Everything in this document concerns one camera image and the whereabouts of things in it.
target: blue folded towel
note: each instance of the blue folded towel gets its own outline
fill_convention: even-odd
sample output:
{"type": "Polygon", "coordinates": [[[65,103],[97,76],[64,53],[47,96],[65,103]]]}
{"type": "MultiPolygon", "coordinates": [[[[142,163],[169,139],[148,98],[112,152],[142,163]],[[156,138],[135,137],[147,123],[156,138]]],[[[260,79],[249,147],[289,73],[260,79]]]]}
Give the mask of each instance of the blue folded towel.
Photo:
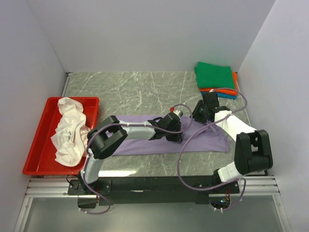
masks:
{"type": "Polygon", "coordinates": [[[217,93],[219,98],[229,98],[229,99],[236,99],[237,96],[232,96],[229,94],[225,94],[225,93],[217,93]]]}

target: cable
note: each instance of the cable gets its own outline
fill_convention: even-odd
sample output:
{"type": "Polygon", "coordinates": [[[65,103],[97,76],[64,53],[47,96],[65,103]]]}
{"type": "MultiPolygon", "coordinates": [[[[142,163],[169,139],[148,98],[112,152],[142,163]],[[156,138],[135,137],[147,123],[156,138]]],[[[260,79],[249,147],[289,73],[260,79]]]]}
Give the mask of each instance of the cable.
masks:
{"type": "MultiPolygon", "coordinates": [[[[245,98],[245,96],[240,93],[239,91],[235,90],[235,89],[231,89],[231,88],[217,88],[215,89],[216,90],[219,90],[219,89],[229,89],[229,90],[233,90],[235,92],[237,92],[240,96],[242,96],[242,98],[244,99],[244,106],[239,108],[239,109],[236,109],[234,111],[232,111],[232,114],[236,113],[236,112],[239,112],[243,109],[245,109],[248,105],[248,102],[247,102],[247,99],[245,98]]],[[[208,187],[208,188],[195,188],[195,187],[192,187],[190,185],[188,185],[187,183],[185,183],[185,181],[183,180],[183,178],[181,177],[181,174],[180,174],[180,160],[181,160],[181,157],[183,155],[183,151],[184,149],[187,147],[187,145],[189,144],[189,142],[192,140],[192,138],[194,138],[196,135],[198,135],[199,133],[201,133],[202,131],[204,131],[205,129],[207,129],[208,127],[212,126],[212,125],[215,125],[219,122],[222,122],[224,120],[226,120],[228,117],[230,117],[231,114],[225,116],[224,118],[220,119],[220,120],[217,120],[217,121],[214,121],[212,123],[209,123],[207,124],[206,126],[202,127],[201,129],[199,129],[197,132],[195,132],[193,135],[190,136],[190,138],[185,142],[185,144],[183,145],[182,149],[180,150],[180,153],[179,153],[179,157],[178,157],[178,160],[177,160],[177,176],[179,178],[179,180],[182,182],[183,185],[185,185],[187,188],[189,189],[192,189],[192,190],[195,190],[195,191],[209,191],[209,190],[213,190],[213,189],[216,189],[218,187],[221,187],[221,186],[224,186],[224,185],[227,185],[229,183],[232,183],[234,181],[237,181],[239,179],[234,179],[234,180],[230,180],[230,181],[227,181],[227,182],[224,182],[224,183],[221,183],[221,184],[218,184],[218,185],[215,185],[215,186],[212,186],[212,187],[208,187]]],[[[242,193],[240,194],[240,197],[239,199],[230,207],[228,207],[227,209],[224,209],[224,210],[228,210],[228,209],[231,209],[233,208],[236,204],[238,204],[238,202],[241,200],[244,192],[245,192],[245,188],[246,188],[246,179],[245,178],[241,178],[244,180],[244,186],[243,186],[243,190],[242,190],[242,193]]]]}
{"type": "MultiPolygon", "coordinates": [[[[234,90],[234,89],[231,89],[231,88],[217,88],[217,89],[215,89],[215,91],[216,91],[216,90],[219,90],[219,89],[229,89],[229,90],[233,90],[233,91],[237,92],[239,95],[241,95],[241,96],[243,97],[243,99],[244,99],[244,106],[241,107],[241,108],[239,108],[239,109],[237,109],[237,110],[235,110],[235,111],[232,111],[232,114],[233,114],[233,113],[236,113],[236,112],[239,112],[239,111],[241,111],[241,110],[243,110],[243,109],[245,109],[245,108],[247,107],[247,99],[246,99],[245,96],[244,96],[243,94],[241,94],[239,91],[234,90]]],[[[165,130],[165,129],[162,129],[162,128],[159,128],[159,127],[155,127],[155,126],[152,126],[152,125],[144,125],[144,124],[131,124],[131,125],[129,125],[129,126],[138,127],[138,126],[142,126],[142,125],[143,125],[143,126],[145,126],[145,127],[151,127],[151,128],[154,128],[154,129],[157,129],[157,130],[161,130],[161,131],[164,131],[164,132],[167,132],[167,133],[173,133],[173,134],[183,133],[183,132],[187,131],[187,130],[190,128],[190,126],[192,125],[192,123],[193,123],[192,111],[191,111],[191,109],[190,109],[187,105],[185,105],[185,104],[181,104],[181,103],[180,103],[180,104],[174,105],[173,107],[175,107],[175,106],[184,106],[184,107],[186,107],[186,108],[189,110],[189,112],[190,112],[191,121],[190,121],[189,126],[188,126],[185,130],[181,130],[181,131],[168,131],[168,130],[165,130]]],[[[181,159],[181,157],[182,157],[182,154],[183,154],[183,151],[184,151],[185,147],[186,147],[186,146],[188,145],[188,143],[192,140],[192,138],[195,137],[196,135],[200,134],[201,132],[203,132],[203,131],[204,131],[205,129],[207,129],[208,127],[213,126],[213,125],[215,125],[216,123],[222,122],[222,121],[226,120],[226,119],[227,119],[228,117],[230,117],[230,116],[231,116],[231,114],[225,116],[224,118],[222,118],[222,119],[220,119],[220,120],[218,120],[218,121],[212,122],[212,123],[207,124],[206,126],[202,127],[202,128],[199,129],[197,132],[195,132],[193,135],[191,135],[190,138],[186,141],[186,143],[185,143],[184,146],[182,147],[182,149],[181,149],[181,151],[180,151],[180,154],[179,154],[178,162],[177,162],[177,175],[178,175],[179,180],[182,182],[182,184],[185,185],[187,188],[190,188],[190,189],[196,190],[196,191],[209,191],[209,190],[213,190],[213,189],[216,189],[216,188],[218,188],[218,187],[221,187],[221,186],[224,186],[224,185],[227,185],[227,184],[229,184],[229,183],[232,183],[232,182],[234,182],[234,181],[239,180],[239,179],[230,180],[230,181],[227,181],[227,182],[218,184],[218,185],[216,185],[216,186],[212,186],[212,187],[209,187],[209,188],[202,188],[202,189],[201,189],[201,188],[195,188],[195,187],[192,187],[192,186],[188,185],[187,183],[185,183],[185,181],[182,179],[182,177],[181,177],[181,175],[180,175],[180,159],[181,159]]],[[[105,127],[99,129],[99,130],[94,134],[94,136],[91,137],[91,139],[88,141],[87,148],[86,148],[88,157],[87,157],[86,162],[85,162],[84,170],[86,170],[86,168],[87,168],[87,166],[88,166],[88,163],[89,163],[89,159],[90,159],[90,157],[91,157],[91,154],[89,153],[89,148],[90,148],[90,145],[91,145],[92,141],[93,141],[94,138],[95,138],[98,134],[100,134],[103,130],[105,130],[105,129],[107,129],[108,127],[111,127],[111,126],[128,126],[128,125],[127,125],[127,124],[120,124],[120,123],[112,123],[112,124],[106,125],[105,127]]],[[[246,179],[244,179],[244,178],[241,178],[241,179],[244,180],[244,186],[243,186],[243,191],[242,191],[242,193],[241,193],[239,199],[238,199],[232,206],[230,206],[229,208],[224,209],[224,210],[228,210],[228,209],[234,207],[234,206],[241,200],[241,198],[242,198],[242,196],[243,196],[243,194],[244,194],[244,191],[245,191],[245,187],[246,187],[246,179]]],[[[103,198],[103,199],[109,204],[109,206],[108,206],[108,208],[107,208],[106,210],[104,210],[104,211],[102,211],[102,212],[97,212],[97,213],[95,213],[95,212],[88,212],[88,211],[85,211],[84,209],[81,209],[81,211],[83,211],[83,212],[85,212],[85,213],[88,213],[88,214],[93,214],[93,215],[99,215],[99,214],[104,214],[104,213],[108,212],[109,209],[111,208],[112,203],[111,203],[105,196],[103,196],[103,195],[101,195],[100,193],[96,192],[95,190],[93,190],[93,189],[88,185],[88,183],[86,182],[86,178],[85,178],[85,171],[84,171],[84,173],[83,173],[83,180],[84,180],[84,183],[85,183],[86,187],[87,187],[91,192],[93,192],[94,194],[96,194],[97,196],[103,198]]]]}
{"type": "MultiPolygon", "coordinates": [[[[173,107],[176,107],[176,106],[184,106],[184,107],[186,107],[186,108],[189,110],[189,112],[190,112],[190,118],[191,118],[190,124],[189,124],[189,126],[188,126],[186,129],[184,129],[184,130],[181,130],[181,131],[169,131],[169,130],[162,129],[162,128],[160,128],[160,127],[155,127],[155,126],[152,126],[152,125],[144,125],[144,124],[131,124],[130,126],[133,126],[133,127],[146,126],[146,127],[151,127],[151,128],[154,128],[154,129],[158,129],[158,130],[161,130],[161,131],[164,131],[164,132],[167,132],[167,133],[172,133],[172,134],[183,133],[183,132],[187,131],[187,130],[190,128],[190,126],[192,125],[192,123],[193,123],[192,111],[191,111],[191,109],[190,109],[187,105],[185,105],[185,104],[181,104],[181,103],[180,103],[180,104],[174,105],[173,107]]],[[[90,145],[92,144],[94,138],[97,137],[97,135],[100,134],[102,131],[106,130],[108,127],[111,127],[111,126],[127,126],[127,124],[112,123],[112,124],[106,125],[105,127],[100,128],[100,129],[91,137],[91,139],[88,141],[87,148],[86,148],[86,152],[87,152],[88,156],[87,156],[87,159],[86,159],[86,162],[85,162],[84,170],[87,169],[87,166],[88,166],[88,163],[89,163],[89,159],[90,159],[90,157],[91,157],[91,154],[89,153],[89,149],[90,149],[90,145]]],[[[89,211],[86,211],[86,210],[84,210],[84,209],[80,209],[80,210],[83,211],[83,212],[86,213],[86,214],[92,214],[92,215],[99,215],[99,214],[104,214],[104,213],[108,212],[109,209],[111,208],[112,203],[111,203],[110,200],[108,200],[105,196],[103,196],[102,194],[96,192],[94,189],[92,189],[92,188],[88,185],[88,183],[86,182],[86,172],[85,172],[85,171],[84,171],[84,173],[83,173],[83,180],[84,180],[84,184],[86,185],[86,187],[87,187],[91,192],[93,192],[93,193],[96,194],[97,196],[103,198],[109,205],[108,205],[108,208],[107,208],[106,210],[101,211],[101,212],[89,212],[89,211]]]]}
{"type": "Polygon", "coordinates": [[[66,177],[67,182],[68,182],[69,184],[71,184],[70,181],[68,180],[68,177],[69,177],[69,176],[74,176],[74,175],[67,175],[67,177],[66,177]]]}

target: wrinkled fabric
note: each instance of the wrinkled fabric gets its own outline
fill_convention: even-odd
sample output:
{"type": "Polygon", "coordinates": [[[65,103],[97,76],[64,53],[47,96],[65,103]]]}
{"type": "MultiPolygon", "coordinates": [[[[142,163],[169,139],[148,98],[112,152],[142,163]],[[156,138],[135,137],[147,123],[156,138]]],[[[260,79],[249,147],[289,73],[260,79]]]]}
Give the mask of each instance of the wrinkled fabric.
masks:
{"type": "MultiPolygon", "coordinates": [[[[116,116],[119,120],[125,122],[144,122],[149,119],[159,117],[158,115],[119,115],[116,116]]],[[[182,116],[182,130],[187,128],[190,123],[188,116],[182,116]]],[[[189,130],[183,133],[183,141],[181,144],[169,142],[165,137],[158,140],[125,140],[115,151],[113,156],[132,156],[132,155],[150,155],[150,154],[165,154],[180,152],[184,143],[188,138],[199,130],[203,124],[193,121],[189,130]]],[[[224,131],[218,126],[208,128],[196,138],[192,139],[188,144],[185,152],[203,152],[203,151],[229,151],[229,140],[225,136],[224,131]]]]}
{"type": "Polygon", "coordinates": [[[61,98],[58,101],[59,112],[62,115],[51,140],[57,150],[58,163],[74,167],[85,155],[87,134],[90,128],[85,125],[86,115],[83,114],[83,105],[71,98],[61,98]]]}

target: red object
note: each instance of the red object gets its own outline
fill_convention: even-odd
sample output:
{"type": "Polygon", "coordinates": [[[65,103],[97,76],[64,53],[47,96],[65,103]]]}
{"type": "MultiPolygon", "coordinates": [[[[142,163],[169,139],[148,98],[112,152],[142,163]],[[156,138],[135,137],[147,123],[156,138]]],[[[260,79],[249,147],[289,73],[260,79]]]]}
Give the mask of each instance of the red object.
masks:
{"type": "MultiPolygon", "coordinates": [[[[237,90],[237,73],[236,72],[233,72],[233,80],[234,80],[235,90],[237,90]]],[[[212,89],[213,88],[200,88],[199,91],[209,92],[212,89]]],[[[238,94],[237,92],[235,92],[233,90],[229,90],[229,89],[219,89],[219,90],[216,90],[216,92],[224,93],[224,94],[228,94],[228,95],[232,95],[232,96],[236,96],[238,94]]]]}
{"type": "MultiPolygon", "coordinates": [[[[60,98],[47,99],[23,169],[26,175],[77,175],[84,166],[85,157],[75,167],[66,167],[55,161],[56,148],[50,138],[55,134],[55,129],[62,118],[57,105],[60,98]]],[[[99,99],[97,97],[72,99],[83,104],[86,126],[93,129],[97,124],[99,99]]]]}

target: white cloth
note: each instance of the white cloth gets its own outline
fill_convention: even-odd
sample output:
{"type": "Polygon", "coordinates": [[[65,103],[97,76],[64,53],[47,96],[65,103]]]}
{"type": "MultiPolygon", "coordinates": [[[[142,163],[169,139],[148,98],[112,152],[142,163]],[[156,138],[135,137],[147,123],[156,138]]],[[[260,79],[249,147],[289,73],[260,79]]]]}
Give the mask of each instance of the white cloth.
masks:
{"type": "Polygon", "coordinates": [[[83,114],[83,105],[71,98],[61,98],[58,101],[62,118],[56,128],[56,134],[51,140],[57,149],[56,159],[64,166],[74,167],[80,163],[87,146],[87,134],[90,131],[83,114]]]}

